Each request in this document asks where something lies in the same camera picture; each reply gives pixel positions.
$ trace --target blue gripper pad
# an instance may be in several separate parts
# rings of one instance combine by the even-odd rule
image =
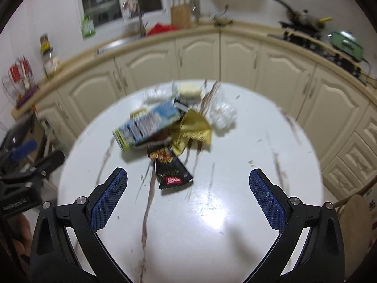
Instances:
[[[27,157],[30,153],[32,153],[37,147],[38,143],[34,139],[31,139],[25,144],[19,146],[16,150],[12,152],[12,162],[19,162],[20,160]]]
[[[255,170],[250,173],[249,185],[271,228],[281,233],[285,228],[284,209]]]
[[[126,171],[120,169],[111,181],[109,187],[99,198],[97,204],[93,207],[90,225],[94,231],[101,230],[106,226],[106,223],[127,187],[127,180]]]

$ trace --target human hand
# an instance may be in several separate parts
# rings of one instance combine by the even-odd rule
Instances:
[[[18,240],[13,240],[14,247],[16,248],[18,255],[27,255],[30,256],[31,251],[31,242],[33,236],[30,231],[30,222],[26,219],[24,214],[18,215],[19,224],[21,227],[22,242]]]

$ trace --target cabinet door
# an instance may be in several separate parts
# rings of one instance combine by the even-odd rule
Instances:
[[[356,128],[356,132],[377,154],[377,108],[371,104]]]
[[[180,79],[220,80],[219,33],[175,40]]]
[[[338,156],[364,185],[375,177],[377,156],[357,133],[352,134]]]
[[[60,87],[58,93],[81,130],[126,94],[114,60],[78,75]]]
[[[335,157],[327,165],[322,171],[322,177],[324,185],[338,200],[347,198],[364,187],[363,183],[339,157]]]
[[[361,92],[334,72],[317,66],[297,119],[324,168],[355,130],[368,105]]]
[[[255,90],[261,42],[223,34],[220,39],[221,81]]]
[[[179,79],[174,41],[127,53],[115,62],[127,94]]]
[[[256,91],[295,119],[304,103],[315,63],[291,51],[262,45]]]
[[[54,129],[56,138],[70,149],[81,130],[68,114],[58,93],[56,91],[50,93],[35,107],[38,118],[46,118]]]

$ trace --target chair cushion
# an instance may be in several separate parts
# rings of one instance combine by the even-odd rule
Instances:
[[[338,214],[344,243],[345,278],[361,264],[372,238],[372,216],[362,196],[354,195]]]

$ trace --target kitchen sink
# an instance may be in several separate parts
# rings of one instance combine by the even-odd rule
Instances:
[[[130,36],[130,37],[126,37],[126,38],[122,38],[122,39],[119,39],[119,40],[116,40],[116,41],[113,41],[103,47],[100,47],[97,49],[96,53],[95,53],[95,56],[99,56],[109,50],[114,50],[116,48],[119,48],[125,44],[128,44],[130,42],[133,42],[135,40],[139,40],[141,38],[140,35],[135,35],[135,36]]]

